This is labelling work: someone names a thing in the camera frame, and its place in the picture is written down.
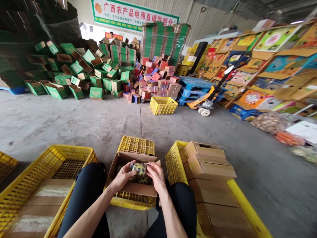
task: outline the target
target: ceiling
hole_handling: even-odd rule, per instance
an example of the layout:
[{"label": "ceiling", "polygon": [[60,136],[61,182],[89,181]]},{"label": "ceiling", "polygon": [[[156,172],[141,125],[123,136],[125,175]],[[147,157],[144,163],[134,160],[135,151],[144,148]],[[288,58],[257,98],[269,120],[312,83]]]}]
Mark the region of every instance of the ceiling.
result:
[{"label": "ceiling", "polygon": [[195,0],[195,2],[227,12],[232,11],[237,5],[234,11],[237,15],[252,20],[270,18],[278,23],[304,20],[317,7],[316,0]]}]

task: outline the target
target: black pants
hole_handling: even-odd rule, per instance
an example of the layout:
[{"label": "black pants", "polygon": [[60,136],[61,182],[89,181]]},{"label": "black pants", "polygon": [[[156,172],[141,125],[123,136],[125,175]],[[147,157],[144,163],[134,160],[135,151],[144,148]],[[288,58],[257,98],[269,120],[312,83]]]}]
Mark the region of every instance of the black pants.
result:
[{"label": "black pants", "polygon": [[[99,164],[91,163],[82,168],[77,175],[58,238],[62,238],[78,218],[96,201],[102,194],[105,184],[106,174]],[[193,191],[185,183],[175,183],[168,188],[168,193],[188,238],[196,237],[197,210]],[[110,238],[106,213],[102,216],[92,237]],[[167,237],[162,208],[159,209],[156,221],[144,237]]]}]

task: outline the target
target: corrugated metal wall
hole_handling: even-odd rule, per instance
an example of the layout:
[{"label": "corrugated metal wall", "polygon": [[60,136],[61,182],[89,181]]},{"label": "corrugated metal wall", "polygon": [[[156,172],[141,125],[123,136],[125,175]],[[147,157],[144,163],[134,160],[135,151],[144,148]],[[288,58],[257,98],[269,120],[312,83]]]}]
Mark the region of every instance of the corrugated metal wall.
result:
[{"label": "corrugated metal wall", "polygon": [[[91,0],[68,1],[77,8],[80,22],[111,28],[109,25],[97,24],[93,21]],[[232,23],[238,25],[239,31],[252,29],[257,23],[257,21],[247,20],[236,14],[224,15],[226,13],[225,11],[194,2],[194,0],[123,0],[123,2],[129,2],[149,9],[180,16],[181,23],[187,23],[192,27],[186,40],[187,46],[192,46],[195,40],[204,38],[208,34],[215,33],[224,26],[231,25]],[[206,8],[203,13],[200,12],[202,7]],[[124,30],[123,28],[117,28],[117,30],[135,33]]]}]

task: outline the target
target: person's hand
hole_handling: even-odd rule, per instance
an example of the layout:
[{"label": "person's hand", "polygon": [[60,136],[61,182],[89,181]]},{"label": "person's hand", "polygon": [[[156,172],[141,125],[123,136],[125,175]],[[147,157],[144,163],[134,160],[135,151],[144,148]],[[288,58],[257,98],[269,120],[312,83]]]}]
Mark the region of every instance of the person's hand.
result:
[{"label": "person's hand", "polygon": [[153,179],[154,188],[160,195],[167,190],[163,169],[154,162],[148,162],[145,173]]},{"label": "person's hand", "polygon": [[137,174],[136,171],[130,171],[130,165],[132,162],[135,163],[136,160],[133,160],[127,163],[126,165],[124,165],[120,169],[115,179],[109,185],[109,187],[112,188],[112,191],[114,193],[119,192],[124,187],[124,185],[128,182],[129,178]]}]

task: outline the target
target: banner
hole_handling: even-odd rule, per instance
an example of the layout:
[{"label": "banner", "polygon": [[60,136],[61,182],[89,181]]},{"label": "banner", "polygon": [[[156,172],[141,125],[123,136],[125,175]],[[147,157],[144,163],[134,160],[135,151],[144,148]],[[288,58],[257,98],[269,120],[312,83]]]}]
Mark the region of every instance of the banner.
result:
[{"label": "banner", "polygon": [[[106,37],[107,39],[111,39],[110,33],[109,33],[109,32],[105,32],[105,37]],[[117,39],[120,40],[120,41],[123,41],[123,36],[121,36],[121,35],[113,34],[113,37],[114,37],[114,38],[117,38]]]},{"label": "banner", "polygon": [[145,22],[163,21],[165,26],[179,22],[179,17],[115,0],[91,0],[93,20],[97,23],[142,31]]}]

